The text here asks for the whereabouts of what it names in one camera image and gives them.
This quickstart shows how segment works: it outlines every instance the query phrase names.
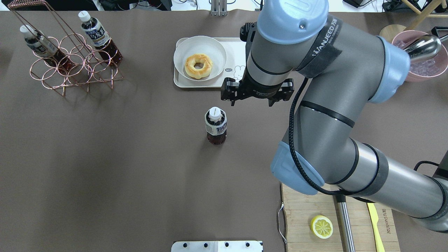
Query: yellow knife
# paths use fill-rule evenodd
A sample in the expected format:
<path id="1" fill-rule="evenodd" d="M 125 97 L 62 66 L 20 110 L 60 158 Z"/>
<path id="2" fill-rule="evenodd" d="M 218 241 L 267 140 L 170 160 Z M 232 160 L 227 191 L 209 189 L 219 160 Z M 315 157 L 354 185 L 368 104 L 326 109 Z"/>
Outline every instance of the yellow knife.
<path id="1" fill-rule="evenodd" d="M 378 213 L 376 212 L 375 205 L 373 203 L 367 203 L 367 208 L 369 209 L 370 219 L 372 220 L 373 234 L 375 236 L 375 246 L 376 252 L 385 252 L 383 242 L 379 236 L 378 231 Z"/>

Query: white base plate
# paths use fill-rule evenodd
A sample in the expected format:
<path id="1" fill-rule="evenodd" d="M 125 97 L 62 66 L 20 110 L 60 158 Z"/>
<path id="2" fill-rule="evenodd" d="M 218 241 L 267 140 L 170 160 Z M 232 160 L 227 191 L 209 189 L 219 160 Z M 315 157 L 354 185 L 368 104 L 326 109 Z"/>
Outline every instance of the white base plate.
<path id="1" fill-rule="evenodd" d="M 187 38 L 182 38 L 177 41 L 177 46 Z M 204 88 L 217 87 L 220 88 L 225 77 L 230 77 L 236 81 L 243 77 L 244 69 L 246 69 L 246 42 L 239 38 L 214 38 L 218 40 L 224 47 L 227 53 L 227 63 L 224 66 L 224 71 L 213 79 L 207 81 L 194 81 L 185 78 L 174 68 L 174 84 L 180 88 Z"/>
<path id="2" fill-rule="evenodd" d="M 171 252 L 263 252 L 263 242 L 262 241 L 175 242 L 171 246 Z"/>

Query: donut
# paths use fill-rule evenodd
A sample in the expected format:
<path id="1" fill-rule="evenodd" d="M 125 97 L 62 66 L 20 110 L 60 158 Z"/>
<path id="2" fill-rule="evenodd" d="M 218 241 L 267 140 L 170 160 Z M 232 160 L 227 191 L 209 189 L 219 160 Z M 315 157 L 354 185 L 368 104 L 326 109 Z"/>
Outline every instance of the donut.
<path id="1" fill-rule="evenodd" d="M 197 63 L 201 63 L 203 67 L 200 69 L 196 69 L 194 65 Z M 185 72 L 191 78 L 195 79 L 207 77 L 210 74 L 212 67 L 213 62 L 211 61 L 210 57 L 203 53 L 193 54 L 185 61 Z"/>

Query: wooden cutting board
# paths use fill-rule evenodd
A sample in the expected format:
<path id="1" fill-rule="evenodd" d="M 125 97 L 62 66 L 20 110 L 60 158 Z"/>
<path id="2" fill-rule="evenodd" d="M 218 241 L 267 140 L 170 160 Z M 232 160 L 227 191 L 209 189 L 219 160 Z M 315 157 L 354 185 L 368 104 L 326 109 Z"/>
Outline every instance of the wooden cutting board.
<path id="1" fill-rule="evenodd" d="M 287 252 L 342 252 L 341 232 L 337 220 L 335 203 L 332 196 L 322 193 L 305 195 L 282 184 L 283 202 L 286 219 Z M 378 229 L 386 252 L 399 252 L 395 223 L 390 208 L 375 203 L 378 212 Z M 347 209 L 352 235 L 357 252 L 376 252 L 372 222 L 367 204 L 347 197 Z M 324 215 L 333 223 L 333 235 L 320 239 L 310 229 L 311 219 Z"/>

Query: metal rod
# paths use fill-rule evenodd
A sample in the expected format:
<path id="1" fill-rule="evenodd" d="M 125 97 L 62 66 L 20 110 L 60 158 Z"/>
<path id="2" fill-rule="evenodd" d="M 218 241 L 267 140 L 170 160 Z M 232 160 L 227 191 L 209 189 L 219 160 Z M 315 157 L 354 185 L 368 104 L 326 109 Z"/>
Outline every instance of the metal rod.
<path id="1" fill-rule="evenodd" d="M 284 210 L 284 203 L 283 203 L 283 202 L 281 203 L 280 208 L 279 208 L 279 211 L 278 211 L 278 213 L 277 213 L 277 228 L 278 228 L 278 231 L 279 231 L 279 233 L 280 233 L 280 235 L 281 235 L 281 237 L 282 237 L 282 239 L 283 239 L 283 242 L 284 242 L 285 244 L 287 244 L 288 241 L 286 240 L 286 237 L 285 237 L 286 234 L 283 235 L 282 232 L 281 232 L 281 230 L 280 230 L 280 212 L 281 212 L 282 210 Z"/>
<path id="2" fill-rule="evenodd" d="M 342 239 L 345 252 L 355 252 L 355 244 L 353 242 L 352 228 L 350 226 L 349 211 L 345 196 L 336 196 L 338 215 L 340 225 L 342 227 Z"/>

